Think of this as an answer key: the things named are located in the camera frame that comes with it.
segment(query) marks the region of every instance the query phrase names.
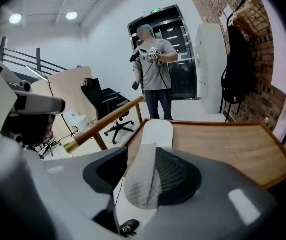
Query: shoe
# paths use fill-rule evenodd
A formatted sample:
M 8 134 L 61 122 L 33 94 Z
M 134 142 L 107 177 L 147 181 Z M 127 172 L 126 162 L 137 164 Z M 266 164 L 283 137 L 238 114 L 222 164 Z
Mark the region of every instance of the shoe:
M 128 237 L 129 235 L 133 236 L 136 233 L 134 232 L 139 226 L 139 222 L 135 219 L 126 221 L 120 226 L 120 234 L 123 237 Z

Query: round ceiling light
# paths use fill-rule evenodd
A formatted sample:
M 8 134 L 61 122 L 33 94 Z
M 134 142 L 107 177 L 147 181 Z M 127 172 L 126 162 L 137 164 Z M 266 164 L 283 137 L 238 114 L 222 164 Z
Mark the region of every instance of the round ceiling light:
M 9 23 L 17 24 L 22 19 L 22 16 L 19 13 L 14 13 L 9 17 Z
M 66 19 L 68 20 L 74 20 L 77 17 L 77 12 L 75 11 L 70 11 L 69 13 L 66 14 Z

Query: wooden table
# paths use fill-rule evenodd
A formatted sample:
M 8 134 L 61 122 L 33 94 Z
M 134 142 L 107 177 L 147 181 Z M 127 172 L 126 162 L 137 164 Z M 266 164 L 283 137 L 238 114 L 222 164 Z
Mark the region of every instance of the wooden table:
M 128 167 L 147 121 L 123 145 L 128 147 Z M 170 122 L 174 150 L 230 164 L 266 189 L 286 180 L 286 150 L 264 123 Z

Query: wooden handrail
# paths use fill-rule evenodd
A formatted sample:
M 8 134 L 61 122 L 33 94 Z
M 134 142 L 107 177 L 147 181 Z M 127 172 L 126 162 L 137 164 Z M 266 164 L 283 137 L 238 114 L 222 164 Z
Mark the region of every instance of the wooden handrail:
M 106 150 L 106 145 L 104 144 L 102 138 L 99 135 L 99 131 L 105 128 L 107 125 L 113 121 L 120 118 L 123 114 L 129 111 L 131 108 L 136 107 L 138 120 L 141 124 L 142 116 L 139 110 L 139 102 L 142 102 L 145 99 L 145 96 L 140 96 L 137 99 L 121 106 L 119 109 L 108 114 L 104 118 L 97 121 L 87 132 L 82 135 L 76 136 L 71 142 L 64 145 L 64 149 L 67 153 L 71 154 L 75 149 L 77 149 L 81 144 L 89 140 L 91 137 L 94 137 L 98 146 L 101 150 Z

